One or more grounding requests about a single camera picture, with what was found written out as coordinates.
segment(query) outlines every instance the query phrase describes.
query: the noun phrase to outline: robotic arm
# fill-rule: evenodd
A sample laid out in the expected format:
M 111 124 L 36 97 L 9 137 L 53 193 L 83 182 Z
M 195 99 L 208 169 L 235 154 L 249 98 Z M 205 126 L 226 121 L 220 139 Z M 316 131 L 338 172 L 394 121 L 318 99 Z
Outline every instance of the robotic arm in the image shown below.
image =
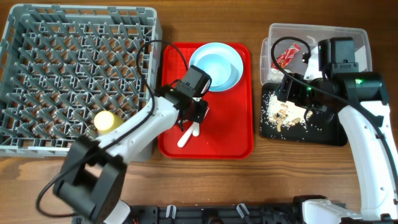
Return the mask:
M 335 109 L 353 152 L 362 204 L 361 214 L 357 214 L 328 200 L 307 200 L 302 203 L 303 221 L 332 224 L 356 223 L 350 218 L 362 219 L 358 223 L 398 219 L 398 154 L 384 81 L 376 72 L 358 72 L 352 38 L 323 40 L 318 51 L 323 77 L 305 82 L 300 74 L 285 74 L 276 94 L 278 100 L 289 100 L 308 110 Z M 308 54 L 303 55 L 304 62 L 308 58 Z M 343 217 L 350 218 L 343 222 Z
M 302 75 L 287 73 L 276 62 L 274 48 L 284 39 L 305 43 L 286 37 L 271 48 L 272 60 L 285 75 L 275 91 L 278 100 L 292 101 L 308 110 L 324 110 L 325 106 L 335 109 L 351 144 L 361 188 L 361 214 L 325 198 L 298 199 L 300 222 L 390 223 L 398 219 L 398 154 L 382 77 L 374 72 L 358 72 L 351 38 L 333 38 L 318 43 L 323 78 L 306 82 Z M 305 45 L 308 53 L 303 61 L 308 63 L 310 47 Z M 210 82 L 209 75 L 192 66 L 175 87 L 166 85 L 156 90 L 153 101 L 119 128 L 95 141 L 77 139 L 61 169 L 67 174 L 55 182 L 54 194 L 93 223 L 123 223 L 130 207 L 119 198 L 129 161 L 145 153 L 142 149 L 147 144 L 178 121 L 201 123 L 207 102 L 192 98 L 203 96 Z M 103 170 L 99 177 L 89 173 L 86 164 L 100 165 Z
M 130 212 L 129 206 L 119 201 L 129 161 L 145 153 L 142 151 L 145 146 L 178 121 L 181 124 L 183 120 L 201 123 L 208 103 L 195 101 L 193 97 L 203 96 L 210 83 L 207 73 L 191 66 L 175 87 L 166 85 L 157 89 L 154 102 L 150 101 L 119 128 L 95 141 L 84 136 L 78 138 L 71 146 L 61 172 L 86 158 L 92 159 L 56 181 L 54 194 L 93 223 L 122 223 Z M 152 114 L 145 120 L 145 125 L 141 125 L 149 113 Z M 100 165 L 103 170 L 99 177 L 88 172 L 86 164 Z

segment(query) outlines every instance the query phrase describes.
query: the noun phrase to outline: clear plastic container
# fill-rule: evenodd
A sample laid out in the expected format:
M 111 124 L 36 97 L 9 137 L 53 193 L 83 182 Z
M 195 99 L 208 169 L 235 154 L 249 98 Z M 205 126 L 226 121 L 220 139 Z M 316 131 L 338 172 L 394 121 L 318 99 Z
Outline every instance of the clear plastic container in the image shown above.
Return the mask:
M 364 29 L 331 27 L 331 26 L 315 26 L 303 24 L 279 24 L 275 23 L 269 27 L 268 38 L 262 42 L 260 57 L 260 79 L 261 84 L 279 83 L 283 74 L 271 71 L 271 52 L 270 49 L 274 42 L 281 37 L 298 37 L 306 41 L 311 50 L 318 46 L 318 41 L 329 39 L 332 37 L 352 37 L 354 39 L 356 62 L 359 63 L 360 72 L 372 71 L 372 57 L 369 46 L 368 34 Z M 283 40 L 275 48 L 275 57 L 285 52 L 295 41 Z M 285 67 L 294 73 L 304 74 L 307 64 L 302 62 L 302 53 L 306 52 L 306 48 L 300 42 L 295 42 L 302 47 L 293 58 L 293 60 Z

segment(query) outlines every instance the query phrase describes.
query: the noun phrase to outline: yellow object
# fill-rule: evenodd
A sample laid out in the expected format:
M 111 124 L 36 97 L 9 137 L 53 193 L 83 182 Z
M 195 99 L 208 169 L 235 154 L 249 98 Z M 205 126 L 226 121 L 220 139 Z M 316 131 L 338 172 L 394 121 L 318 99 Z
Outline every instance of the yellow object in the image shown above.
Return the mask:
M 100 134 L 108 134 L 123 124 L 123 120 L 109 111 L 101 111 L 94 118 L 94 126 Z

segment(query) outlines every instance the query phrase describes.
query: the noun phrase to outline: snack wrapper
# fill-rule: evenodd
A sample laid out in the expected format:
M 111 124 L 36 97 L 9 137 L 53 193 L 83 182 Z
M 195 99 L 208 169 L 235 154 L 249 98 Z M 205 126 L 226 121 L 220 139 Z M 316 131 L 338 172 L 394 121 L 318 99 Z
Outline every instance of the snack wrapper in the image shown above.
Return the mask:
M 287 64 L 289 64 L 294 55 L 301 50 L 301 47 L 299 45 L 297 45 L 296 43 L 293 43 L 293 45 L 291 45 L 284 53 L 282 53 L 277 59 L 276 62 L 282 67 L 284 68 Z M 271 68 L 274 68 L 276 70 L 278 70 L 278 68 L 275 66 L 275 64 L 272 62 L 271 63 Z

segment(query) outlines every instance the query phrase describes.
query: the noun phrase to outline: wooden table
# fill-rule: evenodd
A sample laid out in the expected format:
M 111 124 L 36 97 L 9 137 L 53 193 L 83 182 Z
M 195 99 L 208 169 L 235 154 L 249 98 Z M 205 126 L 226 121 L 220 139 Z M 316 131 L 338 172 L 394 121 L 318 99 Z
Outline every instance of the wooden table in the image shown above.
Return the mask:
M 2 0 L 0 30 L 13 4 L 66 1 Z M 79 4 L 80 1 L 68 1 Z M 255 148 L 241 161 L 172 160 L 158 150 L 146 163 L 132 163 L 121 198 L 131 205 L 232 205 L 290 202 L 295 195 L 322 194 L 360 209 L 358 178 L 349 145 L 322 146 L 259 136 L 262 40 L 274 22 L 359 27 L 368 32 L 374 71 L 381 72 L 391 96 L 392 127 L 398 135 L 396 1 L 85 1 L 85 4 L 150 6 L 157 10 L 164 40 L 240 42 L 252 54 Z M 39 215 L 34 202 L 59 171 L 63 159 L 0 158 L 0 223 L 70 223 Z M 52 194 L 43 207 L 69 212 Z

